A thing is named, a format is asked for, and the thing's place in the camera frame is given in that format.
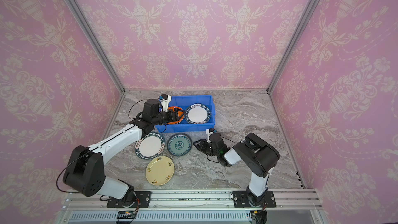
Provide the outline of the orange plate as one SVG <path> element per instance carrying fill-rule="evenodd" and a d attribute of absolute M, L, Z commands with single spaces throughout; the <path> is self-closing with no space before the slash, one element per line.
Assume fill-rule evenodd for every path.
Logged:
<path fill-rule="evenodd" d="M 185 116 L 185 111 L 178 106 L 170 106 L 168 108 L 168 112 L 173 114 L 173 118 L 171 122 L 168 122 L 167 124 L 179 124 L 182 122 Z"/>

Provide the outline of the green rim plate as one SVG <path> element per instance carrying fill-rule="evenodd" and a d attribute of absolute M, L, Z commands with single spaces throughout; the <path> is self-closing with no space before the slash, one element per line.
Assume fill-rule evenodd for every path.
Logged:
<path fill-rule="evenodd" d="M 184 118 L 189 124 L 208 123 L 211 118 L 211 111 L 204 104 L 192 104 L 186 109 Z"/>
<path fill-rule="evenodd" d="M 143 160 L 151 160 L 159 156 L 165 147 L 165 137 L 160 133 L 149 133 L 146 137 L 136 142 L 135 154 Z"/>

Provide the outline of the teal patterned plate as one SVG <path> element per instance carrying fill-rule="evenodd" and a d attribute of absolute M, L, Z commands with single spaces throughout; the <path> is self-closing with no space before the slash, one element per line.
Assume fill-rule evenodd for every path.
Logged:
<path fill-rule="evenodd" d="M 181 157 L 190 152 L 192 139 L 185 133 L 176 133 L 171 136 L 167 143 L 169 153 L 176 157 Z"/>

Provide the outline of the cream floral plate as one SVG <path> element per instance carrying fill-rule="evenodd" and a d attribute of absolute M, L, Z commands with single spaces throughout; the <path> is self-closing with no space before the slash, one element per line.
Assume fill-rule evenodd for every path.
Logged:
<path fill-rule="evenodd" d="M 154 158 L 147 166 L 146 179 L 154 186 L 161 186 L 171 180 L 175 166 L 171 158 L 160 156 Z"/>

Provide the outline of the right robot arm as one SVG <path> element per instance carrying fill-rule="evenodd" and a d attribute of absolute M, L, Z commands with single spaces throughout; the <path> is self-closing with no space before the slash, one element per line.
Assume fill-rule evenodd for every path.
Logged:
<path fill-rule="evenodd" d="M 193 146 L 207 156 L 217 158 L 224 167 L 231 167 L 243 161 L 251 170 L 250 183 L 246 194 L 248 202 L 255 206 L 265 205 L 268 181 L 280 159 L 277 149 L 254 133 L 229 148 L 215 129 L 207 130 L 207 139 L 193 142 Z"/>

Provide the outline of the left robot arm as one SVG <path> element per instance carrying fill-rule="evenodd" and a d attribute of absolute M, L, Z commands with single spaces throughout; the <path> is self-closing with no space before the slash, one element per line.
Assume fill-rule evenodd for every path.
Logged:
<path fill-rule="evenodd" d="M 155 126 L 182 120 L 185 111 L 171 109 L 170 102 L 171 97 L 165 94 L 158 100 L 146 100 L 143 111 L 119 132 L 88 147 L 79 145 L 74 148 L 59 179 L 74 192 L 86 197 L 106 196 L 118 200 L 123 207 L 133 206 L 138 202 L 134 187 L 121 180 L 107 177 L 104 166 L 116 154 L 145 138 Z"/>

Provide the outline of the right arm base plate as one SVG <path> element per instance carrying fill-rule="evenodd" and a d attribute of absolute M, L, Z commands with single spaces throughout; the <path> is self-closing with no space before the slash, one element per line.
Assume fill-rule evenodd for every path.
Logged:
<path fill-rule="evenodd" d="M 234 202 L 235 208 L 275 208 L 277 206 L 275 196 L 272 191 L 266 191 L 261 196 L 257 197 L 249 191 L 233 191 L 231 199 Z"/>

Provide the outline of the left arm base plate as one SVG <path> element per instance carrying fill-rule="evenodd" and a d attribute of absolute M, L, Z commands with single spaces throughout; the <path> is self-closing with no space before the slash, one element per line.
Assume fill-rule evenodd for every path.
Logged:
<path fill-rule="evenodd" d="M 151 201 L 151 191 L 135 191 L 128 193 L 121 200 L 110 198 L 107 208 L 148 208 Z"/>

